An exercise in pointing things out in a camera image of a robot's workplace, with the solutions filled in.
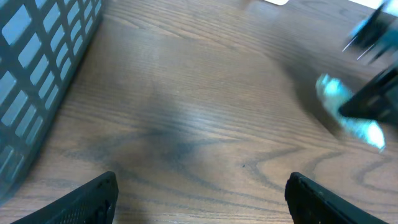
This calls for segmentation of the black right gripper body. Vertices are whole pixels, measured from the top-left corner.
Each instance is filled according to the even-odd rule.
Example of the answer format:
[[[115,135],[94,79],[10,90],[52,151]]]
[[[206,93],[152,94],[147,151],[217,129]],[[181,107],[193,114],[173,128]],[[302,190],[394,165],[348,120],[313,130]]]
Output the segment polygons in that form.
[[[397,58],[397,1],[381,1],[377,9],[349,33],[343,51],[374,63],[384,55]]]

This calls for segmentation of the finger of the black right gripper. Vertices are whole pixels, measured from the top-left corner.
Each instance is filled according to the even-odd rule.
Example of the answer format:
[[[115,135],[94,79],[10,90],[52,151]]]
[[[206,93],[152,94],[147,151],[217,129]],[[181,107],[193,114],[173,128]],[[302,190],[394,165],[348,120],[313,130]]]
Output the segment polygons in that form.
[[[371,119],[397,126],[397,65],[377,74],[338,111],[344,117]]]

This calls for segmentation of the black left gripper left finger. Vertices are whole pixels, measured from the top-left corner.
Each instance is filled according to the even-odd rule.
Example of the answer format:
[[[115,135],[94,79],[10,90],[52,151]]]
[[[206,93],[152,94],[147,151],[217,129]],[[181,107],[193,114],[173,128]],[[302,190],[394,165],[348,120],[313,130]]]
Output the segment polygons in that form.
[[[12,224],[112,224],[118,194],[116,174],[107,171]]]

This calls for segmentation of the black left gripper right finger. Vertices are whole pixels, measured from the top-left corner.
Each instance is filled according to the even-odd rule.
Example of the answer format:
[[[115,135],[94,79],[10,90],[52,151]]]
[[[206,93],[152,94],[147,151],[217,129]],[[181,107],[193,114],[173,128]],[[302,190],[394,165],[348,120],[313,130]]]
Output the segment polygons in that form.
[[[299,172],[291,173],[284,197],[295,224],[386,224]]]

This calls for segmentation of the white tissue pack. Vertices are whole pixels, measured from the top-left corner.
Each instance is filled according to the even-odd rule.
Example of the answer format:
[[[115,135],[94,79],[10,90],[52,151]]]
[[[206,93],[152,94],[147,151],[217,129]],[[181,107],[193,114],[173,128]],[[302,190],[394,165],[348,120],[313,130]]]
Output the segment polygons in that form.
[[[340,79],[323,73],[319,76],[315,89],[317,98],[324,109],[350,135],[362,140],[366,144],[378,149],[379,153],[385,150],[385,138],[382,128],[377,121],[362,118],[349,118],[339,112],[340,106],[352,99],[353,92]]]

